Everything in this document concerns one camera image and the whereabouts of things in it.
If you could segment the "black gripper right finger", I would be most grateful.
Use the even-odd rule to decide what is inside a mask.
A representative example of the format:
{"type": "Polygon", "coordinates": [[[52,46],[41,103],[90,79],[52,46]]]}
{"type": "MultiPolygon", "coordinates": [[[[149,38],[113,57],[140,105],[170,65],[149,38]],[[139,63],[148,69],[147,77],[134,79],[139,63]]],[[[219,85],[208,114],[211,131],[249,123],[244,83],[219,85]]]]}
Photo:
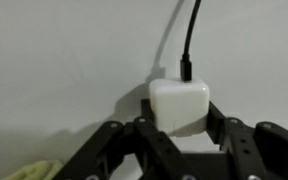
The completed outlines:
{"type": "Polygon", "coordinates": [[[237,180],[288,180],[288,130],[269,121],[246,125],[209,103],[206,132],[229,156],[237,180]]]}

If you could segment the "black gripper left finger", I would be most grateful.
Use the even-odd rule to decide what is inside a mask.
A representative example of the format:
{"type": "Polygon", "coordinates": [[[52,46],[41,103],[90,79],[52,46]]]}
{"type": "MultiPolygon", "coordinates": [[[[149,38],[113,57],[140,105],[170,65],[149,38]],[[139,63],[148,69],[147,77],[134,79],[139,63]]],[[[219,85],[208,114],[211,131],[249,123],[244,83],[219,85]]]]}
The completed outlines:
{"type": "Polygon", "coordinates": [[[142,170],[139,180],[198,180],[184,155],[155,127],[148,99],[132,122],[103,123],[52,180],[109,180],[130,154],[142,170]]]}

